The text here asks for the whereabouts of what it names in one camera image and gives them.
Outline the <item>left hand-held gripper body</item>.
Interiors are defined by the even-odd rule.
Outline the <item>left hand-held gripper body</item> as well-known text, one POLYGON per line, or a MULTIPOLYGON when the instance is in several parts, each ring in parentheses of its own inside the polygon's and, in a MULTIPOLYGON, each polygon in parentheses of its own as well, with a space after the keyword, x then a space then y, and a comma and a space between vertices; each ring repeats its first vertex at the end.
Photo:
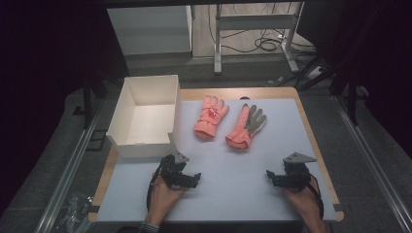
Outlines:
POLYGON ((171 189, 180 188, 177 182, 186 181, 187 175, 183 173, 189 159, 180 154, 169 154, 161 159, 160 175, 171 189))

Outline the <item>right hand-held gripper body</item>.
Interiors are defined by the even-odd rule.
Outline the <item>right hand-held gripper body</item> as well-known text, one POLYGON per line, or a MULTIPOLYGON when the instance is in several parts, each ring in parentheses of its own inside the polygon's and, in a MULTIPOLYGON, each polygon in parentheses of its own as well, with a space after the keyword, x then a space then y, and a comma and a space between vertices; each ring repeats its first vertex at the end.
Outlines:
POLYGON ((283 187, 300 191, 309 184, 311 180, 310 172, 306 164, 316 161, 316 158, 294 152, 283 159, 286 174, 278 175, 280 178, 276 180, 282 180, 284 183, 283 187))

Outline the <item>person's right hand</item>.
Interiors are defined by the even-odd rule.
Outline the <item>person's right hand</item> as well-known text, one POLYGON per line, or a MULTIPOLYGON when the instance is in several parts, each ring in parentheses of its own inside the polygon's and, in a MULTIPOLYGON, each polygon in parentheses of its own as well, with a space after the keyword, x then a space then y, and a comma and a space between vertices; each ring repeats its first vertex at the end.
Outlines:
POLYGON ((300 192, 294 192, 291 188, 284 188, 283 191, 304 221, 320 219, 319 204, 309 187, 303 188, 300 192))

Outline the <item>person's left hand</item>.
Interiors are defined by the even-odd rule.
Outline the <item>person's left hand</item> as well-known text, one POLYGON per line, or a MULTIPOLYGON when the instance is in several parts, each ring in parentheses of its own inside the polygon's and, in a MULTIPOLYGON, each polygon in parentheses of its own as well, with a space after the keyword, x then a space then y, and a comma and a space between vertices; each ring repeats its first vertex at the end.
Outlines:
POLYGON ((162 177, 157 177, 154 182, 150 209, 145 218, 145 222, 160 226, 163 219, 181 199, 185 191, 186 189, 184 187, 171 189, 162 177))

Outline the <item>pink glove with grey palm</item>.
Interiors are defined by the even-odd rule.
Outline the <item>pink glove with grey palm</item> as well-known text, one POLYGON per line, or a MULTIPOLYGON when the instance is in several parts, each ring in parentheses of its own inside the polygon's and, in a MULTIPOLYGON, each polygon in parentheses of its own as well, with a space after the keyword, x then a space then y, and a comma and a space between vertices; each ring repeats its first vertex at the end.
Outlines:
POLYGON ((267 121, 262 109, 244 104, 234 129, 225 136, 226 143, 237 150, 247 150, 267 121))

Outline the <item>pink glove with red mark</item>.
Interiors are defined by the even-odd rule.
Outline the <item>pink glove with red mark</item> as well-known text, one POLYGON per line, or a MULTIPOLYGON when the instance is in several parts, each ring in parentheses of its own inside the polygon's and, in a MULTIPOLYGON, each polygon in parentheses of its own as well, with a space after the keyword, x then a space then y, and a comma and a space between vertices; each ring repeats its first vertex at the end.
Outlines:
POLYGON ((224 100, 207 95, 202 102, 199 119, 193 126, 194 134, 201 140, 215 138, 217 128, 228 111, 229 107, 224 100))

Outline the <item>white cardboard box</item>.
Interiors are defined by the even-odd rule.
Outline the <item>white cardboard box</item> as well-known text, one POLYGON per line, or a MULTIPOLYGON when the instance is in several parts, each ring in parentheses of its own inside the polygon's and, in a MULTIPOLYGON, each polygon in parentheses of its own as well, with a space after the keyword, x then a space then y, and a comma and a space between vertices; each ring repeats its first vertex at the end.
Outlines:
POLYGON ((173 153, 181 103, 177 75, 127 77, 107 137, 123 158, 173 153))

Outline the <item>white power strip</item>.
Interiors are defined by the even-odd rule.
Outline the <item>white power strip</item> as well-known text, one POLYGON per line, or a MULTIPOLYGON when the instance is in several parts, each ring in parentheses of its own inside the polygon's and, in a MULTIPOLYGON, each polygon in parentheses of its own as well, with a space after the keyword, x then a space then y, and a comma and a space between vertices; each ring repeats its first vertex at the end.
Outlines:
POLYGON ((307 77, 309 80, 313 80, 313 79, 317 78, 324 70, 325 70, 325 69, 324 69, 323 67, 317 66, 317 67, 315 67, 312 71, 310 71, 310 72, 306 75, 306 77, 307 77))

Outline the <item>clear plastic bag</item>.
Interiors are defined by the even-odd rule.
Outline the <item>clear plastic bag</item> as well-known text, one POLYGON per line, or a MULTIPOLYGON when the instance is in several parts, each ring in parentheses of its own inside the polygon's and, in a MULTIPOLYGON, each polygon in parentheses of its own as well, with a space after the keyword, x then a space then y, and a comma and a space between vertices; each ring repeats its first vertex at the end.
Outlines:
POLYGON ((54 233, 86 233, 93 223, 88 219, 93 198, 82 193, 72 193, 68 199, 65 216, 54 228, 54 233))

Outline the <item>black stand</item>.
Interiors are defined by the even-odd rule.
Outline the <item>black stand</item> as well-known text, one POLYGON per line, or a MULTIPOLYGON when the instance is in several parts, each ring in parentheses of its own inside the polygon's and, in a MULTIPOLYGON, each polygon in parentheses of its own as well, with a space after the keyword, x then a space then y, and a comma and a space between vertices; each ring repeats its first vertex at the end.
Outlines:
POLYGON ((93 76, 84 79, 84 115, 85 124, 84 129, 87 129, 91 123, 92 118, 92 105, 91 105, 91 93, 94 93, 98 99, 104 99, 107 97, 108 91, 103 84, 100 76, 93 76))

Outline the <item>white cabinet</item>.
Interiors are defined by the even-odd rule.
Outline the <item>white cabinet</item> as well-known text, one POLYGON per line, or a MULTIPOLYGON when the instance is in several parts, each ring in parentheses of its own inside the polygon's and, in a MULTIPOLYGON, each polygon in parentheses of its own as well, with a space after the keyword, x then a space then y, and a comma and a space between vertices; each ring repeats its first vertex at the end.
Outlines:
POLYGON ((190 52, 190 6, 107 10, 124 55, 190 52))

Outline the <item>white metal stand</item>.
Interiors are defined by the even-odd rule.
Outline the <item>white metal stand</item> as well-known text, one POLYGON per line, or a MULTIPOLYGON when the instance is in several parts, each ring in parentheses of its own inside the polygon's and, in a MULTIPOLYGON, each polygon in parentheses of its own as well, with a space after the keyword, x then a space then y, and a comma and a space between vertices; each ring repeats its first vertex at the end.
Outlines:
POLYGON ((260 30, 260 29, 286 29, 289 31, 287 40, 281 44, 281 49, 293 73, 298 72, 298 66, 292 56, 292 39, 298 25, 303 3, 298 2, 293 14, 275 15, 241 15, 223 16, 221 4, 216 5, 216 42, 214 51, 214 73, 222 72, 222 53, 220 34, 226 30, 260 30))

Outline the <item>aluminium rail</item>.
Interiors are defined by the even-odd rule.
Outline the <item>aluminium rail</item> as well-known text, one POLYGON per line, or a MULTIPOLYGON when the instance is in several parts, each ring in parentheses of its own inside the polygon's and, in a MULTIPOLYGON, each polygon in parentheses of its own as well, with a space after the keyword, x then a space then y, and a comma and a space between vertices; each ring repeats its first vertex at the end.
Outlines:
POLYGON ((377 182, 382 194, 395 215, 402 232, 412 233, 412 215, 378 162, 375 153, 371 149, 369 143, 365 140, 360 128, 350 119, 349 110, 344 101, 336 96, 332 96, 331 100, 336 105, 351 137, 359 148, 360 154, 365 160, 368 169, 370 170, 374 180, 377 182))
POLYGON ((74 151, 69 157, 63 173, 51 195, 50 201, 45 208, 34 233, 51 233, 59 210, 63 205, 71 183, 77 173, 78 167, 83 159, 87 144, 95 129, 95 125, 100 118, 101 110, 105 101, 98 99, 95 107, 92 110, 91 122, 89 126, 83 130, 80 140, 76 144, 74 151))

